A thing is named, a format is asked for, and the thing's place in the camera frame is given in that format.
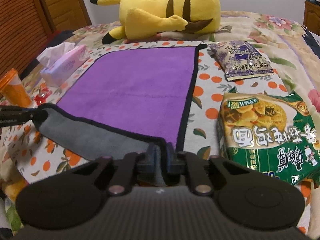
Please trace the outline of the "purple and grey towel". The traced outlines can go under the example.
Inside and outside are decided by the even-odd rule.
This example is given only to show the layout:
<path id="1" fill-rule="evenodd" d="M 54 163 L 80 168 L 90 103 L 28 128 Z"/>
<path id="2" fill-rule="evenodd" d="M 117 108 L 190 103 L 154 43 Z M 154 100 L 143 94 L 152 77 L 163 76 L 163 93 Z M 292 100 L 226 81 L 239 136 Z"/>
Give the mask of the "purple and grey towel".
<path id="1" fill-rule="evenodd" d="M 167 172 L 167 146 L 181 151 L 198 73 L 199 51 L 191 47 L 121 50 L 97 59 L 53 105 L 34 119 L 45 137 L 87 159 L 121 159 L 157 148 Z"/>

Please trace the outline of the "orange plastic cup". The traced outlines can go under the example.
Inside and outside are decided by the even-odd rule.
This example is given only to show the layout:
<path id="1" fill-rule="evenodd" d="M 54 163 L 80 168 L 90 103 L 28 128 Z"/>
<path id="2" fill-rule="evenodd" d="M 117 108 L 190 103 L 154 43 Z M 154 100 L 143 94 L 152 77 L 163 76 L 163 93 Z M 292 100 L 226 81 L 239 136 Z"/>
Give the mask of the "orange plastic cup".
<path id="1" fill-rule="evenodd" d="M 1 78 L 1 94 L 14 106 L 28 108 L 33 105 L 33 101 L 14 68 L 11 68 Z"/>

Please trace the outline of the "red candy wrapper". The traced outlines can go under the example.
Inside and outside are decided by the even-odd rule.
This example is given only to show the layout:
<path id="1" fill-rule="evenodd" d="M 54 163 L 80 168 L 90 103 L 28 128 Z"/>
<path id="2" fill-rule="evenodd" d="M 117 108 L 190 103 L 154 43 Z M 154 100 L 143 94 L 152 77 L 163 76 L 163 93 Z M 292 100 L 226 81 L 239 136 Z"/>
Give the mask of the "red candy wrapper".
<path id="1" fill-rule="evenodd" d="M 34 101 L 39 106 L 46 103 L 47 98 L 52 94 L 52 90 L 49 89 L 46 83 L 42 83 L 39 86 L 38 93 L 36 94 Z"/>

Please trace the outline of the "orange dotted white cloth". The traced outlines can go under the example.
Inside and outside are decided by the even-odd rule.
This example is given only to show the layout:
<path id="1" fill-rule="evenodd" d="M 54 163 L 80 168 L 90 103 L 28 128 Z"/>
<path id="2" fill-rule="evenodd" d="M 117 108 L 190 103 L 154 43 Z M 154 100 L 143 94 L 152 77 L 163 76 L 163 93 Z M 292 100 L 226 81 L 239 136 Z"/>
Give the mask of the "orange dotted white cloth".
<path id="1" fill-rule="evenodd" d="M 213 127 L 225 92 L 235 88 L 240 93 L 266 93 L 285 96 L 291 91 L 300 95 L 312 114 L 312 105 L 319 100 L 306 65 L 292 49 L 272 48 L 257 44 L 257 49 L 271 62 L 271 76 L 228 82 L 220 65 L 210 57 L 207 49 L 199 52 L 199 70 L 191 102 L 185 148 L 205 155 L 214 155 L 217 137 Z M 40 135 L 31 122 L 4 128 L 1 133 L 1 180 L 7 197 L 14 201 L 27 185 L 64 171 L 68 167 L 82 165 L 86 160 Z"/>

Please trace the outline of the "pink tissue box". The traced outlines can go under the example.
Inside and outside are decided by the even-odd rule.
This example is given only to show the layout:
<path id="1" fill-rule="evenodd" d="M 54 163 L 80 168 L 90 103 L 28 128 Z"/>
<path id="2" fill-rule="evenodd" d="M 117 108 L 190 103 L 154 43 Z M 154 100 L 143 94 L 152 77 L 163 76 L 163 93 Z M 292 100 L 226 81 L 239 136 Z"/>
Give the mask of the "pink tissue box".
<path id="1" fill-rule="evenodd" d="M 41 77 L 50 87 L 61 86 L 89 58 L 86 45 L 63 42 L 46 48 L 36 59 L 43 66 Z"/>

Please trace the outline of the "wooden slatted headboard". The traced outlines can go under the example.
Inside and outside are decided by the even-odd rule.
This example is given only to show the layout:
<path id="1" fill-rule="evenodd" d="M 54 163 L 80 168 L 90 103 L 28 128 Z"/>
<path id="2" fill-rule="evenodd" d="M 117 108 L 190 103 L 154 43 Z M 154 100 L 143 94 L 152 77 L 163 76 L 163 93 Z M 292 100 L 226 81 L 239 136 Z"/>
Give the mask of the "wooden slatted headboard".
<path id="1" fill-rule="evenodd" d="M 1 76 L 21 74 L 52 35 L 41 0 L 1 0 Z"/>

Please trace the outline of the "green instant noodle pack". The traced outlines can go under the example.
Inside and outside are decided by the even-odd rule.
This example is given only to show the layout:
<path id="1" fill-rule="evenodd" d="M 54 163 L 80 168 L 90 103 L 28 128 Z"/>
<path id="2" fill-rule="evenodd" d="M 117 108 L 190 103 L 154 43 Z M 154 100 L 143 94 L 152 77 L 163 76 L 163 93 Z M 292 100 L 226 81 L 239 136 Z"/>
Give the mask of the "green instant noodle pack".
<path id="1" fill-rule="evenodd" d="M 296 185 L 319 183 L 316 127 L 303 99 L 237 93 L 223 95 L 217 120 L 223 157 Z"/>

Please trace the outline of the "purple snack packet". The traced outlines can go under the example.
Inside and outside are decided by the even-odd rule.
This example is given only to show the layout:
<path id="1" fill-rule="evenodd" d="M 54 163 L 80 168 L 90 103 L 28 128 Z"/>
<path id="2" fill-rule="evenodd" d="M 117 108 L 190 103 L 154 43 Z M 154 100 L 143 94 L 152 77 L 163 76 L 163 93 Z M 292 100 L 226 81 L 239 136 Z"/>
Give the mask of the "purple snack packet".
<path id="1" fill-rule="evenodd" d="M 247 41 L 216 42 L 209 45 L 227 81 L 273 74 L 270 62 Z"/>

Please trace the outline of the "wooden door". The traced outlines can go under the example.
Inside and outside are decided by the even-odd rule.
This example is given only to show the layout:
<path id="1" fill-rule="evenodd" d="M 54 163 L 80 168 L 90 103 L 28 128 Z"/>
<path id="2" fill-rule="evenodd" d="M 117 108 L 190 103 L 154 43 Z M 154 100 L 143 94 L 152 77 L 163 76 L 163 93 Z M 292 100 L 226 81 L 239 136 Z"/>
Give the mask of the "wooden door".
<path id="1" fill-rule="evenodd" d="M 56 30 L 78 30 L 91 24 L 84 0 L 41 0 Z"/>

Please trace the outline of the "yellow Pikachu plush toy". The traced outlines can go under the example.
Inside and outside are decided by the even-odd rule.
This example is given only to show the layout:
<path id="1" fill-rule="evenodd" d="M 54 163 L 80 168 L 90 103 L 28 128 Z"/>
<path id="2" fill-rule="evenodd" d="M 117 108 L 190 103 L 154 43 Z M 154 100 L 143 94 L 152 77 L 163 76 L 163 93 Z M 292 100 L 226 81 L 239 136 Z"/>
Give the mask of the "yellow Pikachu plush toy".
<path id="1" fill-rule="evenodd" d="M 120 26 L 109 31 L 103 44 L 116 40 L 144 40 L 158 33 L 215 32 L 221 23 L 220 0 L 90 0 L 99 6 L 119 5 Z"/>

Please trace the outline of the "floral bed blanket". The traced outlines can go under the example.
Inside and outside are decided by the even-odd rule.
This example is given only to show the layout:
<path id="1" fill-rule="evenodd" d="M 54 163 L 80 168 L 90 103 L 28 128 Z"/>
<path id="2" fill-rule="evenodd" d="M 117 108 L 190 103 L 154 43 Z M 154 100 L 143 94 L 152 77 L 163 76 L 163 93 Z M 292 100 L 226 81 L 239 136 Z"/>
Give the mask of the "floral bed blanket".
<path id="1" fill-rule="evenodd" d="M 314 91 L 319 94 L 319 58 L 310 48 L 313 42 L 311 35 L 306 34 L 304 27 L 294 21 L 252 12 L 225 11 L 222 13 L 220 30 L 213 34 L 197 37 L 182 33 L 162 33 L 147 41 L 119 40 L 111 45 L 103 45 L 102 37 L 117 27 L 118 22 L 109 24 L 89 25 L 72 33 L 69 42 L 86 45 L 89 59 L 60 87 L 52 88 L 48 102 L 56 103 L 75 84 L 77 80 L 92 66 L 93 62 L 109 52 L 157 48 L 157 47 L 186 47 L 200 43 L 216 41 L 244 40 L 255 48 L 264 44 L 278 49 L 292 49 L 306 65 L 305 71 L 310 78 Z M 319 100 L 312 103 L 317 113 L 312 114 L 315 124 L 319 124 Z M 1 180 L 1 229 L 8 230 L 10 235 L 16 234 L 22 228 L 17 217 L 14 201 L 11 201 L 3 190 Z"/>

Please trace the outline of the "wooden side cabinet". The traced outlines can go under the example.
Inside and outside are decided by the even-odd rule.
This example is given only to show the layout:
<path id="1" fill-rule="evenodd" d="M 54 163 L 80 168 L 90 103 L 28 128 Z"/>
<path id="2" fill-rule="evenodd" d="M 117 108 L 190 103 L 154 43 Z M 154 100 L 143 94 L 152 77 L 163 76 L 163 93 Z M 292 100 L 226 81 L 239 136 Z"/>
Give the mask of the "wooden side cabinet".
<path id="1" fill-rule="evenodd" d="M 305 10 L 304 10 L 304 22 L 303 24 L 307 29 L 319 35 L 320 31 L 320 7 L 319 5 L 305 1 Z"/>

